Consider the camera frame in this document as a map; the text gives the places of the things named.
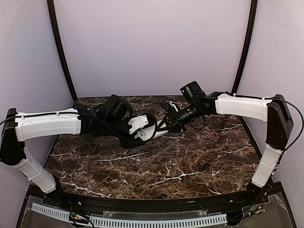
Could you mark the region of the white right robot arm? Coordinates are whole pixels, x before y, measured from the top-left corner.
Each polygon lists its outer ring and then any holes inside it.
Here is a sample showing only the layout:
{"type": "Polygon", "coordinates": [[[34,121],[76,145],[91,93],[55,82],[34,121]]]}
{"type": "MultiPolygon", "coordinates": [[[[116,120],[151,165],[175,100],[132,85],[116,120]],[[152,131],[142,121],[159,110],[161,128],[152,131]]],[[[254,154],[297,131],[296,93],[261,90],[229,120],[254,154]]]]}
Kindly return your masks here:
{"type": "Polygon", "coordinates": [[[247,185],[247,201],[258,200],[266,191],[266,184],[278,168],[293,130],[293,120],[282,95],[257,98],[227,92],[205,94],[196,81],[180,89],[189,106],[178,109],[170,102],[162,103],[166,115],[156,131],[178,133],[195,118],[210,115],[243,117],[261,151],[258,167],[247,185]]]}

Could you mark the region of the white remote control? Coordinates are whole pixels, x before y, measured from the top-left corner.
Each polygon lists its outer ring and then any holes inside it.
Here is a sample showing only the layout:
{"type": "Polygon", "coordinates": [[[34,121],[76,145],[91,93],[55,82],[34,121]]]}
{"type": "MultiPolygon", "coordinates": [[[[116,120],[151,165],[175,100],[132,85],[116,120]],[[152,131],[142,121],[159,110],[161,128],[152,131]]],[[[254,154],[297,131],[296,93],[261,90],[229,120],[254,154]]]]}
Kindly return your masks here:
{"type": "MultiPolygon", "coordinates": [[[[145,128],[145,129],[140,129],[136,132],[136,135],[135,135],[134,138],[135,139],[140,138],[143,141],[147,141],[152,137],[152,135],[154,133],[154,129],[155,129],[154,126],[151,126],[151,127],[145,128]]],[[[168,133],[168,131],[156,132],[153,139],[156,138],[156,137],[159,137],[161,135],[164,135],[166,133],[168,133]]]]}

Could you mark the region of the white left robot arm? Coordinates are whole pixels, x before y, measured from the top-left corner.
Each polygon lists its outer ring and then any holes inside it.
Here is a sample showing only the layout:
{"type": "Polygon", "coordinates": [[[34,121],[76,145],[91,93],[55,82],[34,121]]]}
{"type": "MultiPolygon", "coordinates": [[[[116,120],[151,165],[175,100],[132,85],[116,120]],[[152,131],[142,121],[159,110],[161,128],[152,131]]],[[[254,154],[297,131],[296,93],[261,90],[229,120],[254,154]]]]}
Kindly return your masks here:
{"type": "Polygon", "coordinates": [[[0,142],[0,161],[22,173],[47,195],[61,195],[57,177],[45,170],[27,145],[59,135],[110,135],[121,144],[139,145],[135,133],[151,121],[147,114],[134,115],[131,104],[117,95],[96,107],[72,108],[40,113],[23,113],[11,108],[4,121],[0,142]]]}

